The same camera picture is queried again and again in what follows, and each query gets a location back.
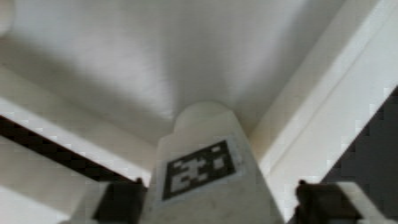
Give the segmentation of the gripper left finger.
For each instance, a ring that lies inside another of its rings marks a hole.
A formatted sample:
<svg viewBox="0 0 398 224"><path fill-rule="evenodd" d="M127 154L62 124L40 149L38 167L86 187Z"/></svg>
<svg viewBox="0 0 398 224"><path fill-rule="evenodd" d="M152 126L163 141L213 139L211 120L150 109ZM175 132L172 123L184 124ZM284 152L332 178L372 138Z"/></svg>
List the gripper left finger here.
<svg viewBox="0 0 398 224"><path fill-rule="evenodd" d="M140 182L111 182L92 219L97 224L138 224L147 188Z"/></svg>

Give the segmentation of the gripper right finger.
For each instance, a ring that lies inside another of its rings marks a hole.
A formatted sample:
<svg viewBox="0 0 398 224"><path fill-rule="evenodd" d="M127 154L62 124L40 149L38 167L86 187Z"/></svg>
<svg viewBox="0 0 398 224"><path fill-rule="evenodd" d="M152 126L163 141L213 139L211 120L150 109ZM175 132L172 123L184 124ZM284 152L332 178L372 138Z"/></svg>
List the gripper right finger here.
<svg viewBox="0 0 398 224"><path fill-rule="evenodd" d="M298 181L294 224L356 224L362 215L335 184Z"/></svg>

